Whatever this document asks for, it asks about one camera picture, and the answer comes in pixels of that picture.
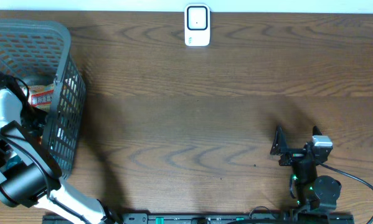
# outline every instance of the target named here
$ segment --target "white wall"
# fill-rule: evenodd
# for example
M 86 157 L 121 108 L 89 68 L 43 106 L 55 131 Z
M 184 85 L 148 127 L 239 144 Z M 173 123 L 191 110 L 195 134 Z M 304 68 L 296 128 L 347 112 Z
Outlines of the white wall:
M 192 0 L 0 0 L 0 9 L 181 12 Z M 212 12 L 373 13 L 373 0 L 205 0 Z

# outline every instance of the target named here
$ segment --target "basket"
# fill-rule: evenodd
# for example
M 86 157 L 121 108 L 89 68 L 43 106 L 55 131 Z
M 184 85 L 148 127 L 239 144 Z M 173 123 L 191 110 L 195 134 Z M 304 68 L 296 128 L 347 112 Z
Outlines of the basket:
M 85 84 L 70 55 L 70 33 L 51 21 L 0 19 L 0 72 L 28 85 L 54 84 L 42 146 L 68 178 L 77 147 Z

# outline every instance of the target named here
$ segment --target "white device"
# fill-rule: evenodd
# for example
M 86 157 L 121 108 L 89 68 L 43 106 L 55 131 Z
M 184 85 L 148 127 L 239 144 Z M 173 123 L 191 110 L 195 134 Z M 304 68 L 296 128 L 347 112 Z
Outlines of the white device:
M 210 43 L 210 8 L 205 4 L 189 4 L 185 8 L 185 44 L 207 46 Z

